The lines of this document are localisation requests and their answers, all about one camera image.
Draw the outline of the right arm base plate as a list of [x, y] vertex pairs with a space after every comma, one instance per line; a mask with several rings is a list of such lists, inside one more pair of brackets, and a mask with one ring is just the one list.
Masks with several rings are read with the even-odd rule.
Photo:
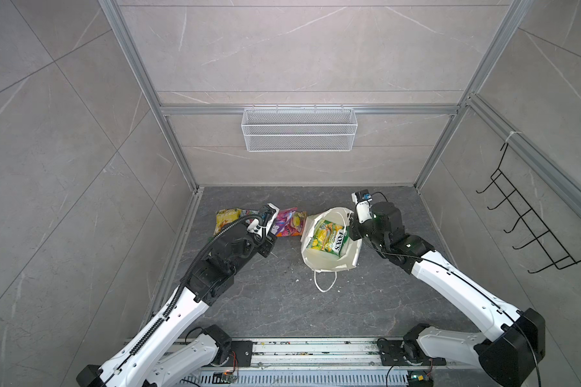
[[444, 358], [426, 355], [416, 340], [376, 340], [378, 353], [383, 366], [446, 366]]

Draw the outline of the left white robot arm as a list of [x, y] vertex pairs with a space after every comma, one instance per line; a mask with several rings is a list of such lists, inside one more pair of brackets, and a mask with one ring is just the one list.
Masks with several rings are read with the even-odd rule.
[[80, 386], [173, 386], [210, 364], [233, 363], [232, 339], [212, 325], [172, 353], [174, 341], [234, 282], [254, 255], [268, 256], [273, 221], [249, 214], [227, 225], [197, 254], [156, 316], [123, 349], [77, 375]]

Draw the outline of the purple Fox's berries candy bag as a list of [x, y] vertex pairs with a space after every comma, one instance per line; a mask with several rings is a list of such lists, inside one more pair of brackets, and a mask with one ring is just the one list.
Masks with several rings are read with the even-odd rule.
[[296, 207], [280, 211], [271, 231], [277, 237], [301, 236], [308, 214]]

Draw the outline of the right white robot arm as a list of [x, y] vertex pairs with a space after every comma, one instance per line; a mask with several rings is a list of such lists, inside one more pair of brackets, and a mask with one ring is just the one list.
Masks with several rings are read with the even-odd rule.
[[545, 357], [545, 319], [485, 290], [452, 265], [434, 246], [405, 231], [400, 209], [372, 195], [352, 195], [350, 237], [367, 243], [383, 259], [424, 282], [456, 306], [478, 328], [453, 332], [420, 323], [403, 338], [409, 364], [442, 358], [481, 368], [501, 386], [521, 386], [539, 373]]

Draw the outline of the white printed paper bag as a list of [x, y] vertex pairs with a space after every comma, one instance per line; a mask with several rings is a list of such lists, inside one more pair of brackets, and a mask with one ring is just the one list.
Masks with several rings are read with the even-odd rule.
[[[362, 241], [351, 239], [353, 215], [353, 211], [347, 208], [334, 207], [306, 219], [300, 253], [303, 262], [313, 272], [313, 281], [321, 293], [332, 289], [339, 272], [355, 269], [358, 265]], [[320, 273], [334, 274], [327, 289], [318, 282]]]

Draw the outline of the green Fox's mint candy bag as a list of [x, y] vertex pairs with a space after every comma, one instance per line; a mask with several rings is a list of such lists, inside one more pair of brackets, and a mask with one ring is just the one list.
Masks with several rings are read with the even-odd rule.
[[241, 215], [242, 216], [247, 216], [247, 215], [260, 215], [260, 213], [259, 213], [259, 211], [255, 211], [255, 210], [246, 210], [246, 209], [243, 209], [241, 211]]

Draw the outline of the yellow chips snack bag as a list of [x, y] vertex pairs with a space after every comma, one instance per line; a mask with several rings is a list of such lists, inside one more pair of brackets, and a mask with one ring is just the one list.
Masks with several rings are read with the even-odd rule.
[[214, 235], [219, 234], [225, 226], [231, 224], [232, 222], [235, 222], [237, 219], [240, 219], [240, 217], [243, 214], [244, 211], [242, 211], [242, 209], [239, 208], [217, 211]]

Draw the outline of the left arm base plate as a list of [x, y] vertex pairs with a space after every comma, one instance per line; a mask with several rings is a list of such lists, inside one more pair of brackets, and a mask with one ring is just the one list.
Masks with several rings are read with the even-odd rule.
[[218, 354], [214, 360], [208, 364], [211, 367], [250, 367], [253, 358], [253, 341], [238, 340], [232, 341], [229, 347]]

